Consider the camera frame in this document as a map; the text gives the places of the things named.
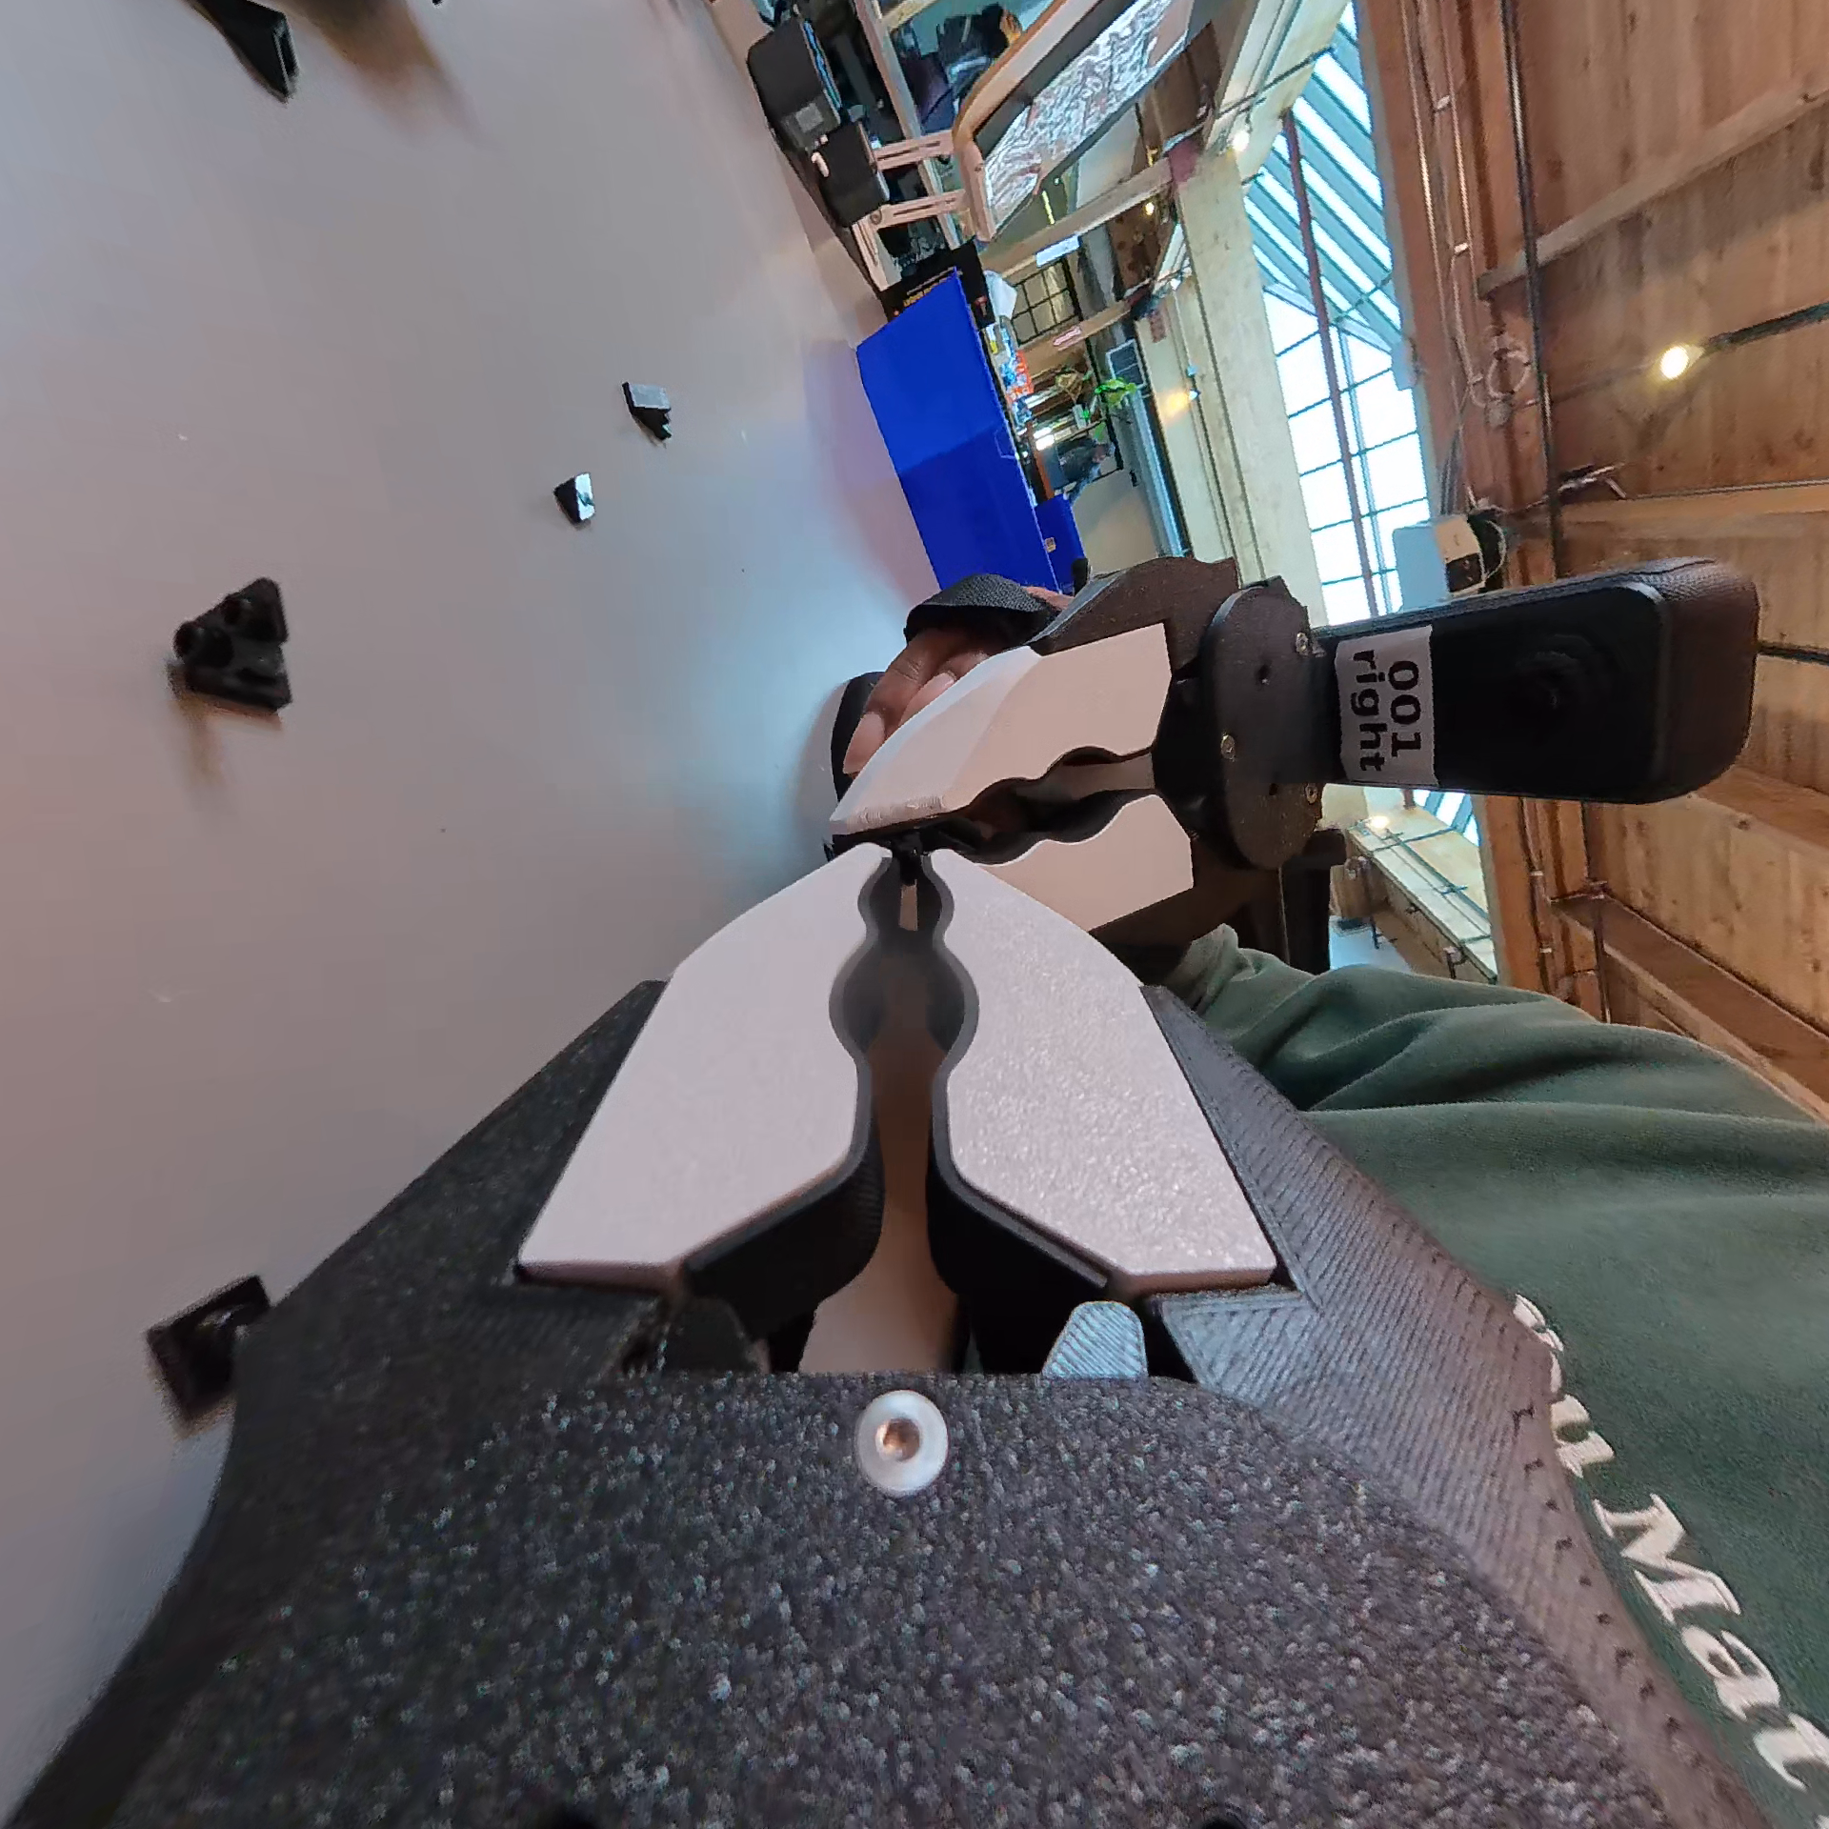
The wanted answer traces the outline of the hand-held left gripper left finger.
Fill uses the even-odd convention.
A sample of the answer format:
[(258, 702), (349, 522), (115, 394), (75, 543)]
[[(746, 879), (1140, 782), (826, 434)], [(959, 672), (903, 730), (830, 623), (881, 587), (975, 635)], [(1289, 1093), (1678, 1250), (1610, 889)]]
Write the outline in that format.
[(874, 954), (901, 887), (860, 843), (675, 968), (516, 1250), (524, 1278), (717, 1300), (760, 1340), (860, 1274), (885, 1205)]

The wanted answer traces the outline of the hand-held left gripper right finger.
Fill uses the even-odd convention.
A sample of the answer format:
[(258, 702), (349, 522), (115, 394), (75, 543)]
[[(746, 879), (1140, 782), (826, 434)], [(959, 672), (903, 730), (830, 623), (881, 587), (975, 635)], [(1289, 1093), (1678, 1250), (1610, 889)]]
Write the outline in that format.
[(927, 1240), (979, 1364), (1040, 1368), (1086, 1302), (1271, 1288), (1279, 1252), (1136, 974), (949, 849), (921, 915)]

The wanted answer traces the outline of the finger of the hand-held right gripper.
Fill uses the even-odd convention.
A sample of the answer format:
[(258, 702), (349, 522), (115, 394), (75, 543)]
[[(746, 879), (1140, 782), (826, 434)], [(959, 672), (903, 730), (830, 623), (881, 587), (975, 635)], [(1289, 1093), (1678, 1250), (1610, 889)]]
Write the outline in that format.
[(1078, 825), (973, 855), (1007, 887), (1092, 933), (1195, 889), (1195, 845), (1159, 796), (1088, 796)]
[(830, 833), (927, 825), (1078, 754), (1132, 758), (1154, 744), (1169, 686), (1161, 623), (989, 657), (881, 742), (840, 798)]

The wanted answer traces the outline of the person's right forearm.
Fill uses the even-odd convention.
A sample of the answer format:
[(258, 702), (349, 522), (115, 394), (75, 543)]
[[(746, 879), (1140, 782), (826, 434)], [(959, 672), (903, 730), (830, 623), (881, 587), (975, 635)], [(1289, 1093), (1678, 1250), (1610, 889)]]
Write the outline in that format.
[(1825, 1125), (1694, 1038), (1493, 984), (1306, 974), (1229, 927), (1161, 984), (1420, 1219), (1825, 1213)]

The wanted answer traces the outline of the blue storage bin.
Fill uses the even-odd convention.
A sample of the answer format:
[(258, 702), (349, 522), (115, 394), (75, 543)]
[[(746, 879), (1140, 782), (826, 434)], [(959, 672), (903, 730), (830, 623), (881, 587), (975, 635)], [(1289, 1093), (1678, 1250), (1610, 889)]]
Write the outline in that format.
[(1074, 561), (1050, 549), (961, 275), (945, 269), (856, 363), (935, 583), (1068, 589)]

